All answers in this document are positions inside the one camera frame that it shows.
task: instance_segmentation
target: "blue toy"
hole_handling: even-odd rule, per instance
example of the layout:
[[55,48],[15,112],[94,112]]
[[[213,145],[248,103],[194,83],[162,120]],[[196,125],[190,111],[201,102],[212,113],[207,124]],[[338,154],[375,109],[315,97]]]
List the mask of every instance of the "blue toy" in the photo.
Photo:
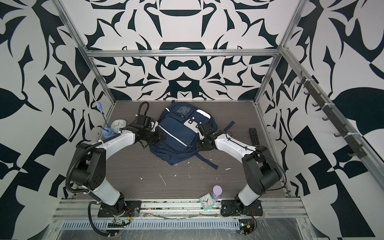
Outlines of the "blue toy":
[[103,134],[104,138],[109,138],[115,135],[111,127],[108,125],[107,120],[105,119],[104,113],[103,113],[103,106],[101,105],[101,102],[96,103],[97,109],[101,112],[101,115],[104,118],[105,124],[107,125],[106,128],[102,127],[101,133]]

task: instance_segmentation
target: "black and white patterned wall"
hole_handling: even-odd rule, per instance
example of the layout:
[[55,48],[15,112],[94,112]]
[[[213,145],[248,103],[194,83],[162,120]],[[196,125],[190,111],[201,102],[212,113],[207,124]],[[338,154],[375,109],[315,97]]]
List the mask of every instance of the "black and white patterned wall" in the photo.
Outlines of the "black and white patterned wall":
[[[262,49],[277,48],[298,0],[63,3],[90,50]],[[253,99],[267,59],[99,58],[97,64],[116,99]]]
[[97,58],[116,99],[254,99],[271,56]]
[[[288,47],[383,156],[382,1],[310,0]],[[282,59],[260,106],[319,239],[382,239],[384,192]]]
[[38,239],[111,103],[50,1],[0,0],[0,59],[0,239]]

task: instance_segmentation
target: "square alarm clock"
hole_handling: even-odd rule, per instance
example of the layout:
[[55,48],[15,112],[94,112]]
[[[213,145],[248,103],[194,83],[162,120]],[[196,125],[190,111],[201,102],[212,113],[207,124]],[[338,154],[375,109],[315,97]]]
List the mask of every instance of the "square alarm clock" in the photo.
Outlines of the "square alarm clock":
[[208,209],[211,209],[215,202],[211,197],[211,194],[207,193],[201,198],[199,198],[201,205],[203,206],[204,211],[207,211]]

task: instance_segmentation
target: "tv remote control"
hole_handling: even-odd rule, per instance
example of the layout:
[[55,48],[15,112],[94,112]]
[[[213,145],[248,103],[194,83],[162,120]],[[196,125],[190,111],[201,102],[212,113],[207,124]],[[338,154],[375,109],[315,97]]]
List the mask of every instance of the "tv remote control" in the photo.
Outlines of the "tv remote control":
[[260,142],[257,136],[256,128],[249,128],[249,135],[251,136],[252,146],[260,147]]

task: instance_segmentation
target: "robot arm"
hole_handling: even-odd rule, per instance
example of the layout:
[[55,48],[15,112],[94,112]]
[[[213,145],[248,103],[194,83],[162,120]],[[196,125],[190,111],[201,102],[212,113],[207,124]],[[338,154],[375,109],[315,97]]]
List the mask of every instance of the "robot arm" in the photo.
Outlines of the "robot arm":
[[264,192],[277,183],[282,175],[269,150],[244,144],[223,131],[213,131],[208,123],[198,126],[203,136],[196,142],[200,151],[218,149],[236,158],[243,164],[247,184],[237,195],[241,202],[239,210],[251,205]]
[[[158,123],[145,115],[138,115],[131,126],[123,128],[116,135],[93,145],[80,144],[67,172],[66,189],[69,192],[83,192],[101,203],[111,215],[125,211],[124,195],[116,190],[106,178],[106,160],[124,147],[144,140],[148,145],[161,141]],[[73,181],[79,189],[69,185]]]

